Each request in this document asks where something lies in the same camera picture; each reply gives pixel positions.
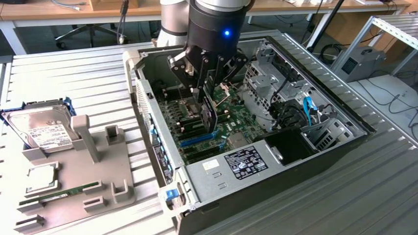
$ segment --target power supply label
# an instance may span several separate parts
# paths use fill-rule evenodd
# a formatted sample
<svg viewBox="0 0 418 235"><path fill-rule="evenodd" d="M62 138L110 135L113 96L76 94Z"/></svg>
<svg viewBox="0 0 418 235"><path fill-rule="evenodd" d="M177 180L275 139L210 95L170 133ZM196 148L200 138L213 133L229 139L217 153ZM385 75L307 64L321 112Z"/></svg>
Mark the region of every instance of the power supply label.
<svg viewBox="0 0 418 235"><path fill-rule="evenodd" d="M70 138L62 124L29 129L27 133L41 149L55 148L70 144Z"/></svg>
<svg viewBox="0 0 418 235"><path fill-rule="evenodd" d="M268 169L254 147L250 146L224 156L234 177L241 180L257 172Z"/></svg>

